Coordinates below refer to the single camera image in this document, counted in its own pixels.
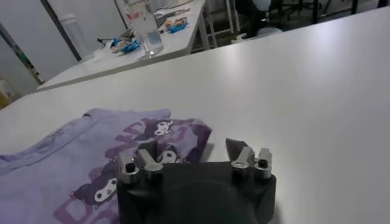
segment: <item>metal pin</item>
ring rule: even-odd
[[[134,184],[140,180],[140,170],[135,166],[132,154],[127,151],[118,154],[118,178],[125,184]]]
[[[258,161],[254,167],[256,179],[265,180],[272,176],[272,153],[269,149],[262,148],[260,150]]]

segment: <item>blue object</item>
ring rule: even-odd
[[[114,38],[114,40],[112,41],[110,47],[115,47],[115,46],[116,46],[119,42],[121,42],[121,41],[122,41],[121,39]]]
[[[176,33],[177,31],[180,31],[188,26],[188,22],[184,22],[181,25],[171,26],[168,28],[169,33]]]
[[[135,41],[129,42],[127,45],[121,47],[121,52],[129,53],[129,52],[132,52],[139,47],[140,47],[140,43],[137,40],[135,40]]]

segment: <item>purple fabric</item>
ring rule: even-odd
[[[169,110],[93,109],[31,148],[0,156],[0,223],[119,223],[118,152],[156,141],[161,163],[199,162],[211,133]]]

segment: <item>water bottle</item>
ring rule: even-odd
[[[164,49],[160,32],[150,8],[148,0],[124,0],[127,19],[130,27],[145,51],[147,57],[151,57]]]

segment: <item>white wall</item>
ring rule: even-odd
[[[72,13],[90,47],[101,47],[96,38],[112,38],[125,31],[113,0],[49,0],[60,18]]]
[[[40,0],[0,0],[0,21],[45,80],[76,64]]]
[[[38,87],[38,83],[1,36],[0,77],[22,95],[34,92]]]

